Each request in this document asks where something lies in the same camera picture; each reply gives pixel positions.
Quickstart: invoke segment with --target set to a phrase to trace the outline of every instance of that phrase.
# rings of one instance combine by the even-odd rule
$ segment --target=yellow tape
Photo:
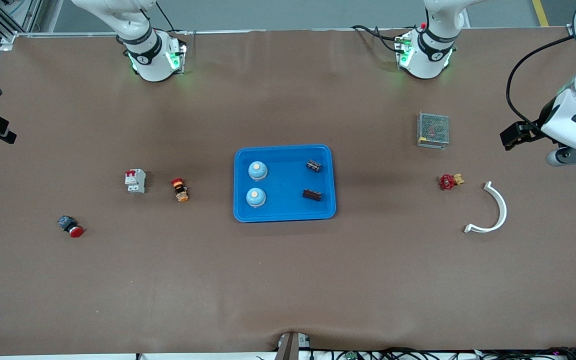
[[[550,27],[548,25],[548,19],[546,18],[546,12],[544,12],[544,6],[542,5],[542,0],[532,0],[532,6],[534,7],[535,13],[537,13],[537,19],[539,19],[539,25],[542,27]]]

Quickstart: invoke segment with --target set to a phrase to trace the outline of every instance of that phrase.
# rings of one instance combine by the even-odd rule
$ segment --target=white curved handle
[[[502,225],[504,225],[506,217],[508,216],[506,201],[504,201],[504,198],[501,196],[499,191],[496,191],[496,189],[494,189],[491,185],[492,181],[486,182],[484,185],[484,190],[489,192],[490,195],[493,196],[494,200],[496,200],[496,203],[499,205],[499,220],[491,228],[483,228],[470,223],[466,226],[466,230],[463,231],[464,233],[469,233],[471,231],[474,231],[475,233],[489,233],[490,231],[497,230],[498,228],[501,228]]]

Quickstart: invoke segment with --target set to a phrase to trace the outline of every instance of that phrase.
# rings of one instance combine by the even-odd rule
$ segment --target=light blue knob
[[[255,161],[248,167],[248,175],[253,180],[262,180],[268,175],[268,168],[263,162]]]
[[[247,192],[246,201],[253,208],[261,207],[266,202],[266,193],[258,187],[253,187]]]

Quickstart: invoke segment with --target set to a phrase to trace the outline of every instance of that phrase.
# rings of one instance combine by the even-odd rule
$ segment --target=red button
[[[84,229],[80,226],[75,226],[70,230],[70,237],[71,238],[78,238],[84,233]]]

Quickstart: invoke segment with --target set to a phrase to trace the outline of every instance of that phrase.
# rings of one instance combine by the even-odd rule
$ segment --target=table surface
[[[266,351],[286,331],[318,348],[576,346],[576,166],[546,165],[550,141],[499,139],[510,70],[565,35],[465,30],[432,80],[365,32],[201,35],[161,83],[114,38],[18,38],[0,55],[18,134],[0,141],[0,354]],[[536,55],[517,107],[536,117],[575,72],[573,41]],[[416,146],[419,112],[450,117],[446,150]],[[234,219],[238,149],[316,143],[332,219]],[[126,192],[131,168],[146,194]],[[466,183],[441,191],[445,173]],[[498,218],[489,180],[506,223],[464,234]]]

